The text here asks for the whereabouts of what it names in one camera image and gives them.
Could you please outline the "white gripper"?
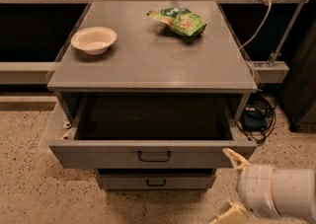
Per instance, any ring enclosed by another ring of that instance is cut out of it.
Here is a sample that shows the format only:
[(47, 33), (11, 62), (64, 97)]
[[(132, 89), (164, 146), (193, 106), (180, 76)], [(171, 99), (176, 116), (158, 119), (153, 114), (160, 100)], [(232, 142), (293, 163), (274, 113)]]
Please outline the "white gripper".
[(258, 218), (274, 218), (276, 209), (272, 199), (273, 168), (253, 165), (230, 148), (222, 152), (238, 172), (237, 192), (239, 203), (227, 201), (208, 224), (248, 224), (251, 214)]

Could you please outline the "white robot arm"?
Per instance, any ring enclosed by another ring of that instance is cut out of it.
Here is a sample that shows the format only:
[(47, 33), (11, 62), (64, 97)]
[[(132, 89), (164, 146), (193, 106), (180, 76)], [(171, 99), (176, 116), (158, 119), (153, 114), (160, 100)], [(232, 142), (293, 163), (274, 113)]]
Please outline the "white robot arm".
[(314, 170), (251, 164), (229, 148), (224, 148), (223, 153), (238, 174), (236, 191), (241, 203), (229, 201), (227, 209), (208, 224), (247, 224), (251, 216), (290, 217), (316, 224)]

